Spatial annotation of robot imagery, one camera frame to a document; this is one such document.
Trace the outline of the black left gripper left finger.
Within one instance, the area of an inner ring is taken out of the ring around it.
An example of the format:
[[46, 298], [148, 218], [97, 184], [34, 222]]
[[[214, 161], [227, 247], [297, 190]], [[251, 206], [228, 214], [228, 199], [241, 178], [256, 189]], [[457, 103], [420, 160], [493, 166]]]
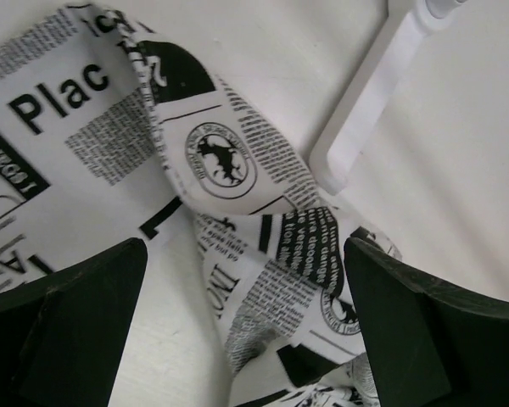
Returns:
[[148, 263], [129, 238], [0, 293], [0, 406], [106, 406]]

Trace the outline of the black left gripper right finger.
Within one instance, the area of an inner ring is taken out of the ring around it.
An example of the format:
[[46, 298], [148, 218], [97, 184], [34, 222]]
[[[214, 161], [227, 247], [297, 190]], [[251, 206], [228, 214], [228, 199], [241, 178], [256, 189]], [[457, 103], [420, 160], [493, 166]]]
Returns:
[[509, 302], [359, 238], [345, 270], [383, 406], [509, 406]]

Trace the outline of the newspaper print trousers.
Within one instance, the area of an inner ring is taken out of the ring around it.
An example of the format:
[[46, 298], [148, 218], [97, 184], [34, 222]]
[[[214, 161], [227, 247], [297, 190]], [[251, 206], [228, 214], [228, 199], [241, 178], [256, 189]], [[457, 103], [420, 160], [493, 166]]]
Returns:
[[0, 297], [193, 217], [233, 406], [379, 403], [344, 268], [358, 237], [288, 139], [121, 11], [58, 8], [0, 45]]

